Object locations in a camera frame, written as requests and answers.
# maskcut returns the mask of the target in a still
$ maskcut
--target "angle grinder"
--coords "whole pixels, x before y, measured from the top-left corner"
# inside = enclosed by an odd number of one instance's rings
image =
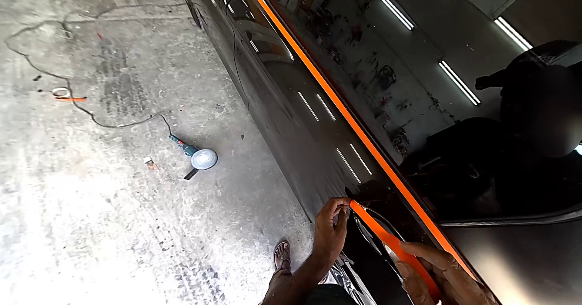
[[[182,148],[184,154],[190,157],[190,163],[194,167],[192,171],[184,177],[185,180],[190,180],[196,172],[200,170],[208,170],[218,162],[218,155],[213,150],[207,148],[200,149],[193,145],[186,144],[172,134],[168,137]]]

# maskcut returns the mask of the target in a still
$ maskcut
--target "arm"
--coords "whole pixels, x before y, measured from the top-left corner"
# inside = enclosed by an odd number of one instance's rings
[[[295,271],[290,282],[268,295],[263,305],[300,305],[338,258],[346,239],[347,209],[351,199],[330,198],[316,218],[311,255]],[[338,215],[338,224],[333,218]]]

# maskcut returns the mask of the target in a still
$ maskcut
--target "car window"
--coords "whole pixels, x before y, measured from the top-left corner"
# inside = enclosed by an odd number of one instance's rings
[[[582,194],[582,0],[268,0],[439,220]]]

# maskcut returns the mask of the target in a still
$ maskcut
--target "orange tape strip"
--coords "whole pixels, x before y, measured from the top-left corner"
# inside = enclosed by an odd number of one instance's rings
[[[301,47],[299,47],[299,44],[297,44],[295,39],[293,39],[291,34],[289,34],[287,29],[284,27],[284,25],[279,21],[279,19],[277,18],[277,16],[273,12],[273,10],[271,10],[271,8],[266,4],[265,0],[257,0],[257,2],[261,5],[263,10],[265,10],[266,14],[269,16],[269,18],[271,18],[271,20],[273,21],[275,26],[277,26],[277,28],[279,29],[281,34],[283,34],[283,36],[285,37],[285,40],[287,40],[287,42],[295,50],[295,53],[297,53],[297,55],[299,55],[299,58],[301,58],[301,60],[307,66],[307,68],[309,69],[311,74],[315,77],[317,82],[322,86],[325,93],[327,93],[327,95],[329,96],[331,101],[338,108],[339,112],[341,112],[343,117],[346,119],[347,123],[350,124],[352,129],[354,129],[354,131],[356,132],[358,137],[360,137],[361,141],[366,145],[366,147],[368,148],[370,153],[372,153],[372,156],[374,156],[374,158],[376,159],[376,161],[378,161],[378,163],[380,164],[382,169],[386,172],[386,174],[388,174],[388,176],[390,177],[392,182],[394,182],[394,185],[396,185],[398,190],[400,190],[402,195],[404,195],[404,198],[408,201],[410,206],[412,206],[412,209],[416,212],[416,214],[418,214],[418,216],[420,217],[420,220],[422,220],[424,222],[424,224],[426,225],[428,230],[433,234],[433,236],[440,243],[442,248],[444,250],[448,251],[450,254],[452,254],[455,257],[455,259],[459,262],[459,264],[461,264],[461,266],[465,269],[465,271],[467,271],[467,273],[473,279],[475,279],[475,276],[473,276],[473,274],[469,270],[469,267],[465,264],[465,262],[463,261],[461,256],[459,256],[459,254],[457,254],[457,252],[455,251],[453,246],[451,246],[449,241],[446,239],[445,235],[442,234],[442,232],[435,225],[433,220],[431,220],[431,218],[428,217],[428,215],[424,212],[422,206],[420,204],[418,204],[418,201],[416,201],[414,196],[412,196],[412,194],[406,188],[404,183],[402,183],[402,181],[400,181],[396,172],[394,172],[394,170],[392,170],[390,165],[388,165],[388,162],[382,157],[382,154],[380,154],[380,152],[372,144],[372,142],[370,141],[368,136],[366,136],[364,130],[362,130],[360,128],[360,126],[357,124],[356,120],[354,120],[354,118],[352,117],[350,112],[347,110],[347,108],[342,104],[342,101],[339,99],[339,97],[336,95],[336,93],[333,91],[333,89],[329,86],[327,81],[325,81],[324,77],[321,75],[319,70],[317,70],[317,68],[309,60],[309,58],[307,57],[305,52],[303,52]]]
[[[352,202],[350,203],[350,207],[352,207],[354,212],[356,212],[356,214],[359,215],[362,220],[364,220],[366,225],[370,227],[370,229],[372,229],[376,236],[378,236],[378,238],[380,238],[380,240],[383,243],[388,245],[388,247],[396,254],[396,256],[398,256],[398,259],[400,261],[406,262],[411,267],[414,268],[416,273],[418,273],[420,278],[424,281],[424,283],[428,287],[428,292],[431,294],[431,298],[433,298],[435,304],[437,304],[438,301],[440,300],[440,290],[435,284],[431,275],[428,274],[428,272],[426,271],[424,266],[420,264],[418,259],[415,256],[405,252],[400,247],[400,240],[398,240],[396,236],[389,234],[386,230],[384,230],[384,228],[382,228],[382,226],[378,222],[376,222],[376,220],[374,220],[374,218],[371,217],[368,214],[368,212],[366,212],[366,210],[364,210],[364,208],[360,206],[360,204],[352,200]]]

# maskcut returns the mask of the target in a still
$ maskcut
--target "finger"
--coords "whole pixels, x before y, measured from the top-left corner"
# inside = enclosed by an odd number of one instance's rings
[[[446,279],[437,278],[435,280],[439,286],[440,291],[442,292],[443,300],[448,300],[448,303],[451,303],[451,301],[456,301],[460,298],[455,288],[453,288],[453,286],[450,285],[450,282],[448,282]]]
[[[451,254],[419,243],[401,242],[400,246],[405,252],[422,257],[433,264],[435,268],[441,270],[444,278],[449,281],[459,295],[460,299],[457,301],[476,303],[477,300],[483,298],[484,293],[476,281],[463,270]]]
[[[324,215],[330,220],[335,216],[335,210],[339,205],[349,205],[352,200],[348,197],[333,197],[328,200],[328,202],[322,207],[318,215]]]
[[[343,207],[338,215],[338,225],[335,227],[336,232],[341,236],[345,236],[347,232],[347,216],[347,207]]]
[[[335,217],[336,215],[338,215],[339,211],[341,211],[344,207],[345,205],[338,205],[338,207],[336,207],[335,211],[333,212],[333,216]]]
[[[418,276],[418,273],[405,262],[397,262],[396,267],[404,280],[402,287],[410,296],[412,303],[414,305],[434,305],[428,287]]]

